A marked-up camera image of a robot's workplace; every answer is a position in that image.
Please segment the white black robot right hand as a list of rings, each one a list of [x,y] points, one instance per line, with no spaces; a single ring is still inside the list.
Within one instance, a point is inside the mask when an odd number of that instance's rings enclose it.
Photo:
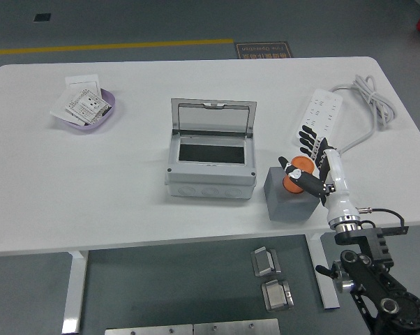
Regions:
[[[360,221],[359,211],[350,201],[340,154],[325,137],[317,135],[305,125],[299,131],[299,141],[300,151],[315,164],[319,176],[313,176],[281,156],[278,161],[285,174],[292,183],[320,199],[328,209],[327,222],[332,230],[339,230],[341,225],[357,225]]]

